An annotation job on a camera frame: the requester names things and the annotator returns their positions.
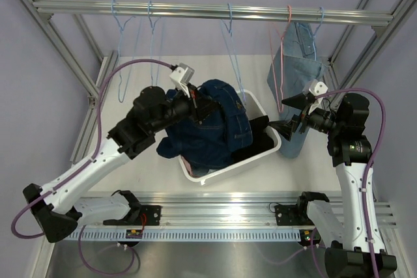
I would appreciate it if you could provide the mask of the dark blue denim skirt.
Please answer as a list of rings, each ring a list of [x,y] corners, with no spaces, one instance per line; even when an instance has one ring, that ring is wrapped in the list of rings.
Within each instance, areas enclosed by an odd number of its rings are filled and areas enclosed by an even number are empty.
[[[168,127],[156,152],[167,159],[183,157],[191,175],[202,177],[234,164],[232,153],[253,143],[246,108],[235,89],[219,79],[211,79],[199,91],[221,105],[202,123],[185,119]]]

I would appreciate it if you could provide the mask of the black skirt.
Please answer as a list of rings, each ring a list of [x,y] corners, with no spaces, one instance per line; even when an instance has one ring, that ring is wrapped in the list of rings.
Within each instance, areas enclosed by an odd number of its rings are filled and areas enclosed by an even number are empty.
[[[252,144],[231,154],[234,163],[244,161],[274,147],[274,140],[266,133],[268,123],[267,115],[250,120]]]

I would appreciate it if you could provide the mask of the pink skirt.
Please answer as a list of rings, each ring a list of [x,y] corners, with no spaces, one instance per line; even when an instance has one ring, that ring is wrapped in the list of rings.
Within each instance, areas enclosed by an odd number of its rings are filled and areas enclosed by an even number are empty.
[[[193,178],[201,177],[201,171],[200,170],[193,169],[192,165],[185,158],[181,157],[181,160],[182,160],[189,176],[191,176]]]

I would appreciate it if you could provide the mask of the blue hanger of light denim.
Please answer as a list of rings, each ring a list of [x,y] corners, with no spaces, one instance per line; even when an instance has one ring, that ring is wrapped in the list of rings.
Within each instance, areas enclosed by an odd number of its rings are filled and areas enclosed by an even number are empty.
[[[220,30],[235,75],[235,79],[237,81],[238,89],[243,97],[243,103],[246,104],[246,96],[244,95],[244,86],[242,83],[240,66],[238,63],[238,57],[233,36],[233,10],[231,3],[227,4],[227,9],[229,12],[229,20],[228,22],[220,20]]]

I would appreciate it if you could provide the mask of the pink wire hanger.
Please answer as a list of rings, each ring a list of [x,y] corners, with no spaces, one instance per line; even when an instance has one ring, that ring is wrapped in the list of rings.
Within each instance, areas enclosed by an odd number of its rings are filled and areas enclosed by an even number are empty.
[[[285,29],[282,32],[279,30],[279,28],[273,22],[271,22],[270,25],[268,26],[268,40],[269,40],[269,45],[270,45],[273,87],[274,87],[274,92],[275,92],[275,96],[276,96],[276,100],[277,100],[277,109],[278,109],[279,113],[283,113],[284,108],[285,108],[285,106],[281,103],[281,101],[283,100],[283,97],[284,97],[284,92],[283,92],[283,80],[284,80],[283,42],[285,40],[285,35],[287,33],[287,30],[288,30],[288,28],[291,24],[291,20],[292,20],[292,7],[291,7],[291,5],[287,5],[287,11],[288,11],[287,25],[285,26]],[[279,39],[280,39],[280,46],[279,46],[279,62],[280,62],[279,70],[280,71],[279,72],[277,72],[277,70],[276,70],[275,58],[274,58],[275,55],[273,54],[273,49],[272,49],[272,29],[275,30],[276,34],[279,36]]]

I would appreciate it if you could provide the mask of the blue hanger of dark denim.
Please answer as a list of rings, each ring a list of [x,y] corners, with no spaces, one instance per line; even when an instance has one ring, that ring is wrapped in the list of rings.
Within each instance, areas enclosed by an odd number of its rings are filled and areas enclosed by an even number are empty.
[[[161,61],[162,50],[164,47],[164,36],[165,36],[165,19],[162,17],[154,18],[153,2],[148,1],[147,5],[147,17],[151,28],[151,41],[149,46],[150,58],[157,58]],[[160,64],[152,63],[150,67],[151,85],[157,86],[160,77]]]

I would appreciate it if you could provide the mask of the light blue wire hanger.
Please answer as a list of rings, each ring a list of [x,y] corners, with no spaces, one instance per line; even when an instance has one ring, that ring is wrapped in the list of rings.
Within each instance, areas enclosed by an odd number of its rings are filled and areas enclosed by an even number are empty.
[[[117,45],[117,60],[118,65],[124,63],[127,57],[131,60],[134,59],[137,53],[137,47],[139,44],[139,37],[141,34],[141,28],[143,24],[143,18],[138,16],[130,16],[128,18],[120,18],[119,10],[116,9],[118,2],[111,0],[111,15],[117,23],[119,32],[119,41]],[[119,103],[123,103],[128,91],[130,78],[132,75],[132,67],[128,66],[124,70],[118,73],[118,89],[117,99]]]

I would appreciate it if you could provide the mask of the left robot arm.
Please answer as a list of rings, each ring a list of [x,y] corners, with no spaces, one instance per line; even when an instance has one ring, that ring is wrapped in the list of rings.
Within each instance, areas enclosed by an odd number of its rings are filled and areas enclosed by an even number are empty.
[[[50,243],[57,243],[78,227],[102,223],[109,226],[142,226],[145,209],[128,190],[109,197],[85,200],[82,196],[115,169],[136,158],[155,143],[155,135],[189,119],[201,123],[220,110],[220,104],[188,85],[168,98],[160,87],[147,87],[134,100],[124,119],[92,154],[49,184],[29,184],[23,195],[31,213]]]

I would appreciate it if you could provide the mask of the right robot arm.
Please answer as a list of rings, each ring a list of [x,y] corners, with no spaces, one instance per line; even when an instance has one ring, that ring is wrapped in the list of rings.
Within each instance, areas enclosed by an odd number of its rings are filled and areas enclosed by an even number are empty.
[[[295,204],[274,206],[276,223],[317,229],[326,247],[324,266],[329,277],[389,277],[397,269],[397,260],[386,251],[377,224],[372,177],[376,150],[363,134],[369,100],[347,93],[337,111],[314,108],[317,102],[312,94],[284,99],[285,105],[300,113],[269,125],[288,141],[308,128],[327,135],[327,150],[341,188],[343,219],[337,219],[324,193],[304,191]]]

